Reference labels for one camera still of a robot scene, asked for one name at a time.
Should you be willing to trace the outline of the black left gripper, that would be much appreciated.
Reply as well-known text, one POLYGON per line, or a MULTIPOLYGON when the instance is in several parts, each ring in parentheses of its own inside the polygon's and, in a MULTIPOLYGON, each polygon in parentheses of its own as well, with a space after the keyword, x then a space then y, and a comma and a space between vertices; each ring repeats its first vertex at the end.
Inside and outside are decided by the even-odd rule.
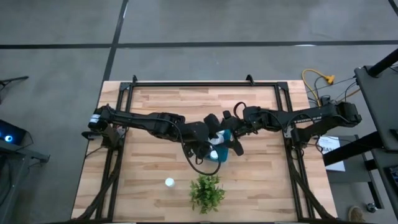
POLYGON ((188 123, 188 130, 185 153, 189 158, 204 159, 214 145, 222 143, 221 123, 214 114, 206 116, 203 122, 188 123))

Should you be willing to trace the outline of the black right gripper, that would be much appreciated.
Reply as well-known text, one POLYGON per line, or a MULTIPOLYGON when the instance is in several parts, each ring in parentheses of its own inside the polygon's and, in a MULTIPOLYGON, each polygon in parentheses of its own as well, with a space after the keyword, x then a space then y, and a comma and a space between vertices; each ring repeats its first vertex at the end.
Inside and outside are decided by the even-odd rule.
POLYGON ((239 142, 239 137, 245 135, 245 124, 237 117, 233 116, 229 110, 223 111, 223 119, 221 122, 223 129, 231 132, 232 140, 230 140, 229 147, 236 153, 237 156, 244 154, 244 149, 239 142))

